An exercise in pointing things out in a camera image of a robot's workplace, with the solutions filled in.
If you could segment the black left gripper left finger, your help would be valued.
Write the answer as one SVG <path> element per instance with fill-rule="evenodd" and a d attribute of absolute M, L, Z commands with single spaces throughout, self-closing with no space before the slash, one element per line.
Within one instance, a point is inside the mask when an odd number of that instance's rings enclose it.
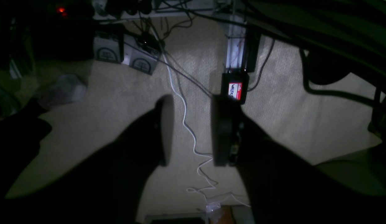
<path fill-rule="evenodd" d="M 164 95 L 113 142 L 49 186 L 6 201 L 8 224 L 135 224 L 147 180 L 169 162 L 174 101 Z"/>

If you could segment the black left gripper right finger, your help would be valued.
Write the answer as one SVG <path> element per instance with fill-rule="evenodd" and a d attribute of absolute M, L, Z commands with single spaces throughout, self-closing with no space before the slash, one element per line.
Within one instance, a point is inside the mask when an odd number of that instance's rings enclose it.
<path fill-rule="evenodd" d="M 386 224 L 386 197 L 351 190 L 274 141 L 240 102 L 211 100 L 214 165 L 234 166 L 257 224 Z"/>

